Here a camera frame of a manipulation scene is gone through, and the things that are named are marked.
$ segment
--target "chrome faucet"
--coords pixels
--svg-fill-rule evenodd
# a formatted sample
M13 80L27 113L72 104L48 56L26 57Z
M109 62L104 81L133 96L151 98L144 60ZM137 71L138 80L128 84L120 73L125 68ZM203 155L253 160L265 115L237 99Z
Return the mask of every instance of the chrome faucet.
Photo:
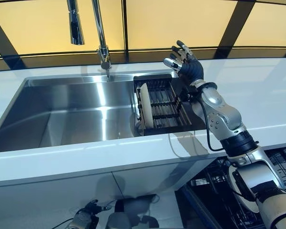
M106 70L107 79L109 80L110 77L109 69L111 68L111 62L110 62L108 46L106 45L105 41L99 0L92 0L92 5L95 15L96 28L100 39L100 46L99 49L97 50L97 53L101 58L101 67Z
M81 27L80 17L78 14L77 1L67 0L67 2L69 9L71 43L77 45L84 44L82 36L82 27ZM111 68L111 62L109 56L109 49L105 41L99 0L92 0L92 5L95 16L96 28L100 39L100 46L99 49L97 50L97 53L101 59L101 68L106 70L107 81L110 81L109 69Z
M69 10L69 22L70 22L70 37L71 43L82 45L84 38L82 35L82 27L80 16L78 14L78 6L76 0L67 0Z

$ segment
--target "stainless steel sink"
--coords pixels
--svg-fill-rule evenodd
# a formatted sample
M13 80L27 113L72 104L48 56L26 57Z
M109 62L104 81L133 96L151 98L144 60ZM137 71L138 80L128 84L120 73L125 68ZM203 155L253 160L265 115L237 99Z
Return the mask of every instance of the stainless steel sink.
M137 136L133 76L27 79L2 118L0 152Z

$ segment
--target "kitchen cabinet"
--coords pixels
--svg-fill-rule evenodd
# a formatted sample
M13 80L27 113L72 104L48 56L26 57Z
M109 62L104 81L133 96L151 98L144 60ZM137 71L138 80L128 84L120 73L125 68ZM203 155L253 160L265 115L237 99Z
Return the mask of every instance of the kitchen cabinet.
M92 199L102 203L121 196L112 173L1 186L0 218L78 209Z
M125 198L176 191L210 164L214 158L142 167L113 172Z

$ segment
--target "dish drying rack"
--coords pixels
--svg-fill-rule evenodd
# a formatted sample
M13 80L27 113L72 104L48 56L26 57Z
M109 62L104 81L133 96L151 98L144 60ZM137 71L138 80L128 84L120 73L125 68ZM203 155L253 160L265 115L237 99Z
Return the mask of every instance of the dish drying rack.
M286 191L286 147L266 150L265 153L277 169L281 176ZM244 208L229 188L227 182L227 168L230 166L227 157L218 157L214 162L197 174L190 182L194 192L199 190L199 187L208 186L212 195L209 198L204 198L205 192L199 192L199 198L204 198L204 204L207 206L212 201L220 200L219 203L224 206L224 211L220 212L216 208L211 211L216 220L223 228L235 229L266 229L259 214L255 214ZM229 215L231 223L234 227L228 227L229 222L222 220L222 217Z
M156 135L193 130L182 101L172 87L172 76L169 74L153 76L135 76L134 91L138 100L138 109L143 135ZM152 107L153 128L145 125L142 111L140 88L146 83Z

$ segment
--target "plate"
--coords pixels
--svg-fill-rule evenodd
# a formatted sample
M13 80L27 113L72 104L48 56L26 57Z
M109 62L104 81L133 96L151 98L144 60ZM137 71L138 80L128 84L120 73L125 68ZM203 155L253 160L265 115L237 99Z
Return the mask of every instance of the plate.
M140 97L142 102L142 112L145 120L145 126L146 128L153 128L152 106L146 83L141 86Z

